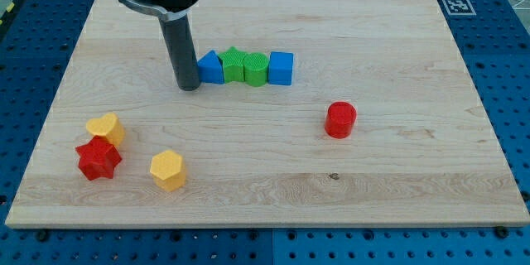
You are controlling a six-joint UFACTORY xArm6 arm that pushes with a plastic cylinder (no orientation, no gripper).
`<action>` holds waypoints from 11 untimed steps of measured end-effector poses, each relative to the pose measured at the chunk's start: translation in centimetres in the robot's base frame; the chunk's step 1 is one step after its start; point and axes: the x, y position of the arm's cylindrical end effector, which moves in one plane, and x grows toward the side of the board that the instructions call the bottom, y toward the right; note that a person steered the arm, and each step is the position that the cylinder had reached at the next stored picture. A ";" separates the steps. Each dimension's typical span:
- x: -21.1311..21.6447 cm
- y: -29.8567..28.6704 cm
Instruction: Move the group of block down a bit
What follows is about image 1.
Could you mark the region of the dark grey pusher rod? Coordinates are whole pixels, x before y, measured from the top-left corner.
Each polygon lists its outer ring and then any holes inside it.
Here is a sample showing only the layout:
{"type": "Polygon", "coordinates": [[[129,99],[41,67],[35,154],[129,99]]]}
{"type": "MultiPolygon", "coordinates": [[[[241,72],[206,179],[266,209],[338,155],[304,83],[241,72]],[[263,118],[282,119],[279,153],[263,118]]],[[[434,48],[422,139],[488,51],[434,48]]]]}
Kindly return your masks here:
{"type": "Polygon", "coordinates": [[[177,86],[184,91],[197,89],[200,76],[188,17],[159,23],[177,86]]]}

